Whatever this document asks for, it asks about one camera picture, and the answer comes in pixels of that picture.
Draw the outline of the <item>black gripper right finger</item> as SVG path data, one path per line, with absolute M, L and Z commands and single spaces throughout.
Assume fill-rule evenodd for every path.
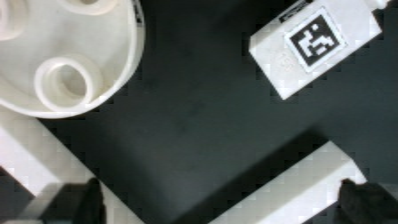
M 398 224 L 398 184 L 342 181 L 336 224 Z

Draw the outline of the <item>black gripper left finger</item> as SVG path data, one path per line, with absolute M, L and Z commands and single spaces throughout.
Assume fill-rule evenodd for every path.
M 56 200 L 56 224 L 105 224 L 107 211 L 100 181 L 68 184 Z

